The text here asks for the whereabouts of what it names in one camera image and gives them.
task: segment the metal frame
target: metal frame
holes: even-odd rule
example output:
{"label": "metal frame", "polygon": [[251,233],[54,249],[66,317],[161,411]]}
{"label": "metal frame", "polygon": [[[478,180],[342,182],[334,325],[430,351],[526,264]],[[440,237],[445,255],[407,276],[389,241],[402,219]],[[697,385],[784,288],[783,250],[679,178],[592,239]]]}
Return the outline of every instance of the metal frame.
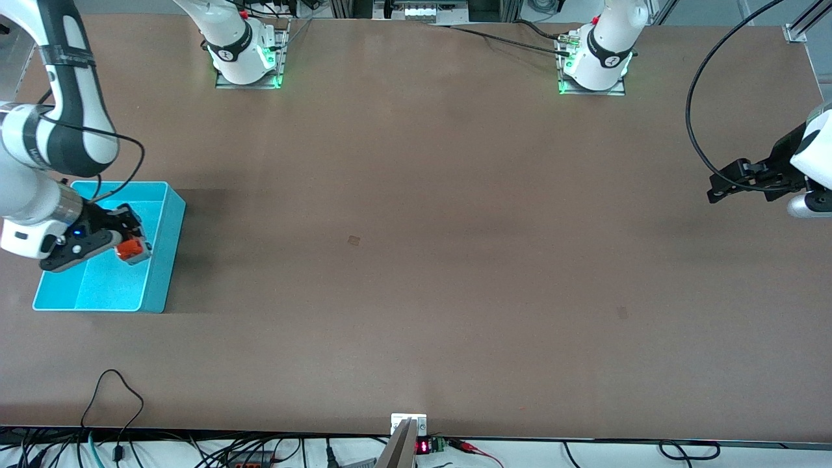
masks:
{"label": "metal frame", "polygon": [[679,3],[679,0],[667,0],[667,3],[664,4],[661,9],[656,12],[656,14],[651,15],[651,26],[660,26],[667,21],[667,17],[673,13],[673,9],[676,8],[676,5]]}
{"label": "metal frame", "polygon": [[783,26],[785,40],[788,42],[806,42],[806,32],[830,11],[832,11],[832,0],[818,0],[813,3],[793,22]]}

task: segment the red digital display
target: red digital display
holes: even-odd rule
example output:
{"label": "red digital display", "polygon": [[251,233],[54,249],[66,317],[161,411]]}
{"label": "red digital display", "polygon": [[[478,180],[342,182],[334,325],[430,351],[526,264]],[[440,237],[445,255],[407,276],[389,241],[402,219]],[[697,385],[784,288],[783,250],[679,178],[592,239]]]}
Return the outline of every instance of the red digital display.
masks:
{"label": "red digital display", "polygon": [[423,441],[416,441],[416,455],[426,455],[431,453],[430,451],[430,439],[425,439]]}

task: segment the orange object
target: orange object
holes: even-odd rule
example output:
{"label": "orange object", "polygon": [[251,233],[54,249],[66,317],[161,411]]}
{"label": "orange object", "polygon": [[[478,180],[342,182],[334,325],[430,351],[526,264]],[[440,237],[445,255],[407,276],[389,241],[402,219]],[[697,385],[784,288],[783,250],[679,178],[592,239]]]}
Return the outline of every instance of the orange object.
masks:
{"label": "orange object", "polygon": [[116,255],[123,261],[141,255],[144,251],[145,247],[137,239],[128,239],[116,246]]}

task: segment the brown table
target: brown table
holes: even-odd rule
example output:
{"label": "brown table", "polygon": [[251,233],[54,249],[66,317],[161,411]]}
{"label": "brown table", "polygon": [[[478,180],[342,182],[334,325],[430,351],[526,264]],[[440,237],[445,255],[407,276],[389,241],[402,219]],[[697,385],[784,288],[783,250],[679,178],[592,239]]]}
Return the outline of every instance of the brown table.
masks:
{"label": "brown table", "polygon": [[[710,206],[687,141],[724,28],[648,28],[621,98],[558,95],[545,54],[351,20],[310,26],[284,89],[217,91],[188,18],[85,20],[140,178],[188,203],[171,293],[159,316],[34,312],[37,264],[0,254],[0,423],[74,425],[115,367],[139,426],[423,411],[464,435],[832,441],[830,224]],[[819,101],[804,47],[758,27],[695,124],[717,164],[761,159]],[[114,380],[100,397],[91,424],[135,410]]]}

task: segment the blue storage box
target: blue storage box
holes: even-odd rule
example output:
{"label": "blue storage box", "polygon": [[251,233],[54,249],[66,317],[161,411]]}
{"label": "blue storage box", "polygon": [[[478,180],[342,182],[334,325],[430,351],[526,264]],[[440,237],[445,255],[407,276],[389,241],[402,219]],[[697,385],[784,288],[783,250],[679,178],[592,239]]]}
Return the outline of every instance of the blue storage box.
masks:
{"label": "blue storage box", "polygon": [[[96,184],[76,181],[72,188],[88,199]],[[119,185],[121,182],[103,182],[101,192]],[[43,272],[32,308],[66,312],[165,310],[185,201],[165,182],[130,182],[99,205],[111,210],[125,202],[141,218],[152,246],[151,257],[131,266],[119,260],[114,251],[105,251],[69,270]]]}

